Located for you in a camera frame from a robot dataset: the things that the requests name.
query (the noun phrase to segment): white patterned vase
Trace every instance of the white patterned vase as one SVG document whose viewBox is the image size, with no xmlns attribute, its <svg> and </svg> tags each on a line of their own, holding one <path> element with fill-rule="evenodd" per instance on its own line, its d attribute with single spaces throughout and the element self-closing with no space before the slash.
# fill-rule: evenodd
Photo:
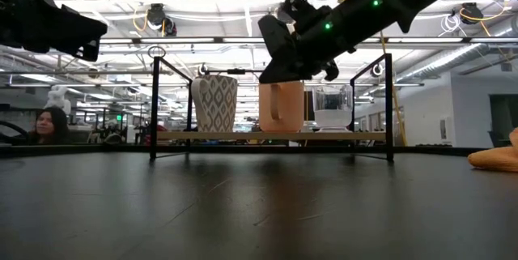
<svg viewBox="0 0 518 260">
<path fill-rule="evenodd" d="M 236 118 L 237 79 L 198 77 L 191 86 L 199 132 L 232 132 Z"/>
</svg>

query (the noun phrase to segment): dark gray table surface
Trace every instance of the dark gray table surface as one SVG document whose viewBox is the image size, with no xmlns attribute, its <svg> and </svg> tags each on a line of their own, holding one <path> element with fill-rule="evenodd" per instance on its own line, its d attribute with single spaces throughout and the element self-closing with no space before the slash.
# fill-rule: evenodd
<svg viewBox="0 0 518 260">
<path fill-rule="evenodd" d="M 0 259 L 513 259 L 518 174 L 466 158 L 0 161 Z"/>
</svg>

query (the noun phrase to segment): wooden shelf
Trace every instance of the wooden shelf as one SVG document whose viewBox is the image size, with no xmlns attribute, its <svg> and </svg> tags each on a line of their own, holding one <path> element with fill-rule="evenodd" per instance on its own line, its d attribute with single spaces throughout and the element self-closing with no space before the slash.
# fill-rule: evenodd
<svg viewBox="0 0 518 260">
<path fill-rule="evenodd" d="M 377 140 L 384 141 L 385 133 L 200 133 L 159 131 L 158 139 L 285 139 L 285 140 Z"/>
</svg>

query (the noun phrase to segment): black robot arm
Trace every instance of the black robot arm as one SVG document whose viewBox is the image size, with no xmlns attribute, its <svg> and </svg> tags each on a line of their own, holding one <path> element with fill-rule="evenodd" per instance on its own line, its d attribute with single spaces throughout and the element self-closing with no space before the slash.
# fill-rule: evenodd
<svg viewBox="0 0 518 260">
<path fill-rule="evenodd" d="M 397 22 L 410 30 L 415 16 L 437 0 L 345 0 L 331 9 L 315 9 L 306 0 L 285 0 L 283 10 L 295 21 L 295 32 L 267 15 L 259 21 L 272 61 L 260 83 L 311 79 L 326 71 L 326 79 L 338 76 L 333 59 L 355 51 L 355 46 Z"/>
</svg>

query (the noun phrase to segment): orange cloth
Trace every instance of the orange cloth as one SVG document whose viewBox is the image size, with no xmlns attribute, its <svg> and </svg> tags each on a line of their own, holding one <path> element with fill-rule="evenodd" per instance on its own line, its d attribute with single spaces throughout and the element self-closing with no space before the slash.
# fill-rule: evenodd
<svg viewBox="0 0 518 260">
<path fill-rule="evenodd" d="M 518 128 L 509 135 L 512 147 L 497 147 L 478 151 L 468 156 L 475 168 L 487 170 L 518 172 Z"/>
</svg>

